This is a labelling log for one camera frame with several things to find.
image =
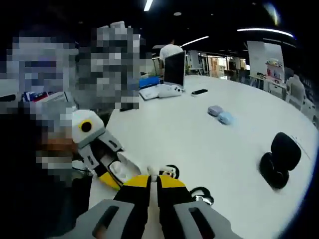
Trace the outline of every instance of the smartphone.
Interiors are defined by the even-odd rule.
[[[199,90],[199,91],[194,91],[194,92],[192,92],[191,94],[193,95],[193,96],[197,96],[197,95],[199,95],[199,94],[202,94],[202,93],[205,93],[205,92],[207,92],[208,90],[206,90],[206,89],[202,89],[202,90]]]

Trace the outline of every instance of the round table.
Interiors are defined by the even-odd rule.
[[[191,96],[200,89],[208,92]],[[186,76],[185,90],[180,97],[140,98],[138,110],[114,110],[107,129],[140,162],[174,164],[188,190],[208,188],[215,199],[213,209],[242,238],[276,238],[297,212],[312,179],[317,129],[292,105],[241,83]],[[208,115],[213,105],[231,112],[234,124],[222,125]],[[285,188],[274,191],[258,164],[278,132],[294,137],[302,156]],[[94,178],[90,207],[114,195]]]

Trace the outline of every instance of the man in white shirt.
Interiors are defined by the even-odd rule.
[[[163,74],[164,72],[164,65],[165,65],[165,58],[171,56],[171,55],[174,55],[174,54],[177,54],[179,52],[182,52],[183,49],[180,47],[180,46],[176,46],[175,45],[175,40],[173,39],[170,44],[166,45],[165,47],[163,47],[161,50],[160,50],[160,53],[159,53],[159,67],[160,67],[160,70],[161,70],[161,74]]]

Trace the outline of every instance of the laptop screen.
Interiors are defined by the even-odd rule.
[[[165,58],[164,83],[184,86],[185,52]]]

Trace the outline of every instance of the dark ceiling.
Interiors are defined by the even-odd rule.
[[[291,55],[312,52],[314,39],[310,29],[309,32],[305,29],[315,23],[316,10],[305,1],[301,4],[272,1],[281,15],[281,23],[277,26],[263,7],[265,1],[261,0],[154,0],[151,9],[144,11],[146,1],[91,0],[77,1],[76,4],[73,1],[29,1],[19,3],[19,6],[11,2],[1,10],[1,22],[8,32],[1,40],[5,41],[2,45],[8,46],[10,38],[19,29],[35,23],[54,26],[80,42],[90,39],[92,28],[124,20],[126,26],[132,26],[136,34],[141,34],[146,40],[146,51],[152,51],[154,45],[167,44],[172,36],[177,44],[182,45],[208,35],[209,38],[184,49],[248,58],[248,52],[244,51],[246,41],[266,38],[297,46],[295,49],[285,46],[285,51]],[[277,33],[236,31],[246,27],[279,29],[292,33],[295,39]]]

